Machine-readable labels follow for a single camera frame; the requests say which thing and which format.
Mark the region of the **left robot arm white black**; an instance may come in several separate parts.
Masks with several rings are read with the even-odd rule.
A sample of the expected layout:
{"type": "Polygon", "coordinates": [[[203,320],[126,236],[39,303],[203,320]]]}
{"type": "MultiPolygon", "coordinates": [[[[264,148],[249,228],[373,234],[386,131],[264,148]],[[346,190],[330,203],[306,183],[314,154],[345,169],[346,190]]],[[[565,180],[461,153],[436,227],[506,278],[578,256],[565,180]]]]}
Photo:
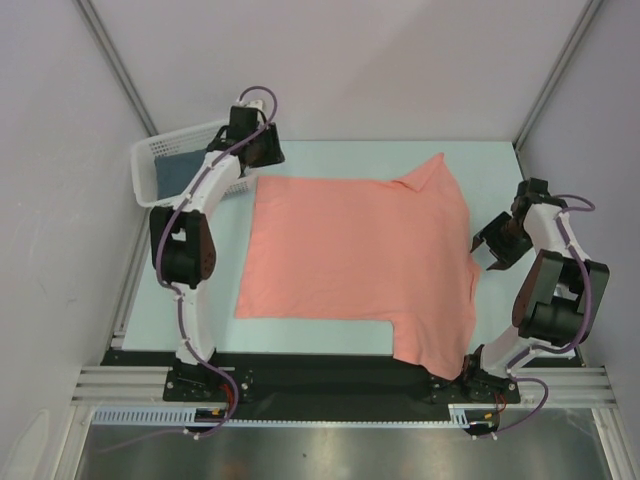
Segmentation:
{"type": "Polygon", "coordinates": [[[159,285],[174,295],[180,343],[166,377],[165,401],[210,401],[221,388],[237,396],[232,376],[210,363],[216,352],[208,325],[207,285],[217,252],[209,220],[245,172],[282,163],[276,124],[231,121],[202,154],[198,169],[168,205],[151,209],[152,266],[159,285]]]}

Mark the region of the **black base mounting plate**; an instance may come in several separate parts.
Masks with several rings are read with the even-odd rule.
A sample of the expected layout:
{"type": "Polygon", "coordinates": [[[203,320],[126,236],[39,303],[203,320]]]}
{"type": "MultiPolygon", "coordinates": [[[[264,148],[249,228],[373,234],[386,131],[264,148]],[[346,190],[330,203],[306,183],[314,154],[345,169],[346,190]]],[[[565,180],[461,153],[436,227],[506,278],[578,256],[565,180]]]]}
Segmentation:
{"type": "Polygon", "coordinates": [[[225,413],[238,421],[435,422],[450,419],[451,404],[521,405],[526,387],[481,372],[476,358],[454,380],[367,355],[222,353],[205,368],[169,352],[111,349],[101,364],[127,373],[158,368],[161,404],[195,408],[198,426],[225,413]]]}

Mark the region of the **salmon pink t shirt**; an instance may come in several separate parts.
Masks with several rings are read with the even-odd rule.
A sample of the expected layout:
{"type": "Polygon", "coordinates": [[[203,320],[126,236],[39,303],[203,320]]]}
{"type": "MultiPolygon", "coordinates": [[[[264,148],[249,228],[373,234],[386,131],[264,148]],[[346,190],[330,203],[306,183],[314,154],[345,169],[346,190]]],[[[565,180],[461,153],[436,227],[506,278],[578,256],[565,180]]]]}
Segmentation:
{"type": "Polygon", "coordinates": [[[235,314],[387,321],[396,360],[452,380],[476,325],[470,239],[442,154],[389,181],[265,176],[235,314]]]}

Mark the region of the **left corner aluminium post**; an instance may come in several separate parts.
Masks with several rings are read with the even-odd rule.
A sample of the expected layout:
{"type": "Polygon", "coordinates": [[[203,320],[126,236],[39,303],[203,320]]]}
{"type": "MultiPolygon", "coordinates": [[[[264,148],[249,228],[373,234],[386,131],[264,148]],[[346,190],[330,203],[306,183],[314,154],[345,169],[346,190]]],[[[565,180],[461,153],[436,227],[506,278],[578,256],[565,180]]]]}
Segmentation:
{"type": "Polygon", "coordinates": [[[73,0],[72,4],[92,37],[99,53],[103,57],[142,130],[148,137],[157,135],[159,131],[94,2],[90,0],[73,0]]]}

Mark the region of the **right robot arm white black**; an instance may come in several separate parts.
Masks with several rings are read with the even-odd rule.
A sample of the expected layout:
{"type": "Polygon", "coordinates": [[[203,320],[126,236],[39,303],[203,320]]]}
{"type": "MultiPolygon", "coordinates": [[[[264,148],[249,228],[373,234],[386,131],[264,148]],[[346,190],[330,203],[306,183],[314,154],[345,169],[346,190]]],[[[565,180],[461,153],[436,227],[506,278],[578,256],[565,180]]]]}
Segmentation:
{"type": "Polygon", "coordinates": [[[473,402],[497,400],[515,388],[516,372],[542,353],[574,350],[589,335],[610,270],[592,260],[570,225],[565,197],[520,194],[479,231],[472,247],[488,248],[491,269],[505,271],[536,254],[514,300],[511,324],[465,358],[463,393],[473,402]]]}

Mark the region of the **aluminium frame rail front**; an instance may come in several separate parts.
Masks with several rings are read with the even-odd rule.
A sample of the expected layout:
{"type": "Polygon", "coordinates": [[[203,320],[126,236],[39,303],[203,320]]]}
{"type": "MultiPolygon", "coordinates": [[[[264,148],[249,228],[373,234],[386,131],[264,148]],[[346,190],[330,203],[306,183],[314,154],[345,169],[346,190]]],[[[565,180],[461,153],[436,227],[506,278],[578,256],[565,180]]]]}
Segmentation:
{"type": "Polygon", "coordinates": [[[163,401],[167,367],[84,367],[72,394],[73,405],[154,405],[163,401]]]}

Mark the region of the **right corner aluminium post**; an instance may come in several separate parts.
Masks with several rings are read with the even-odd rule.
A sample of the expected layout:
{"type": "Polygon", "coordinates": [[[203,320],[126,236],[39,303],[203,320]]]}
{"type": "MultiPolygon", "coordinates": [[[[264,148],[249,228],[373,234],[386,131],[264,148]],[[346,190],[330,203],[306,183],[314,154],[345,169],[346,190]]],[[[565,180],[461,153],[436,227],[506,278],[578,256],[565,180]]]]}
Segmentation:
{"type": "Polygon", "coordinates": [[[531,131],[538,122],[539,117],[547,107],[556,88],[559,86],[564,75],[568,71],[574,56],[581,47],[589,29],[597,18],[603,6],[604,0],[589,0],[582,8],[576,23],[572,27],[566,41],[564,42],[552,68],[547,75],[542,88],[536,96],[525,120],[519,128],[512,146],[516,155],[519,155],[524,147],[531,131]]]}

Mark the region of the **blue grey t shirt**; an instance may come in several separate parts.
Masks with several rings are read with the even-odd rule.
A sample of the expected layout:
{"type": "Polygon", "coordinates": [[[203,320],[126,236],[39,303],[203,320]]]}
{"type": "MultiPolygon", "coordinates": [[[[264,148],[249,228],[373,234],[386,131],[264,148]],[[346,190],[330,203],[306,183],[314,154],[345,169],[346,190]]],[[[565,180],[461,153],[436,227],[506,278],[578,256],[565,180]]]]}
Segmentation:
{"type": "Polygon", "coordinates": [[[157,199],[163,200],[180,195],[200,170],[205,150],[183,152],[169,156],[156,157],[157,199]]]}

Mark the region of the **white plastic basket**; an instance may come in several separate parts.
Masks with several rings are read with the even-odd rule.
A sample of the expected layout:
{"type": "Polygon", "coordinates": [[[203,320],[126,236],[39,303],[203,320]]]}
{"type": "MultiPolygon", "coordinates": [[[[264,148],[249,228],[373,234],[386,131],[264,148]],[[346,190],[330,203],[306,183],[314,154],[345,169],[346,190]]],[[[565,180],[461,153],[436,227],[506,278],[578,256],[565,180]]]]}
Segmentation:
{"type": "Polygon", "coordinates": [[[236,156],[206,151],[225,123],[201,124],[136,143],[131,175],[137,203],[210,215],[221,200],[252,191],[257,175],[251,169],[243,170],[236,156]]]}

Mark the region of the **corner aluminium post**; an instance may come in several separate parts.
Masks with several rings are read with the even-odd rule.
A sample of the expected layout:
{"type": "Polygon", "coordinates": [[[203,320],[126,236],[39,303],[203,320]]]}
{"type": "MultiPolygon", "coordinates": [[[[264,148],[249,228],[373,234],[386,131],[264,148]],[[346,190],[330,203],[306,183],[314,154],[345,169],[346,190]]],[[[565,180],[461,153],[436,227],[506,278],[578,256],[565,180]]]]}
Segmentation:
{"type": "Polygon", "coordinates": [[[142,130],[148,137],[157,135],[159,131],[94,2],[90,0],[73,0],[72,4],[92,37],[99,53],[103,57],[142,130]]]}
{"type": "Polygon", "coordinates": [[[604,0],[589,0],[582,8],[576,23],[572,27],[566,41],[564,42],[552,68],[547,75],[542,88],[536,96],[525,120],[519,128],[512,146],[516,155],[519,155],[524,147],[531,131],[538,122],[539,117],[547,107],[556,88],[559,86],[564,75],[568,71],[574,56],[581,47],[589,29],[597,18],[603,6],[604,0]]]}

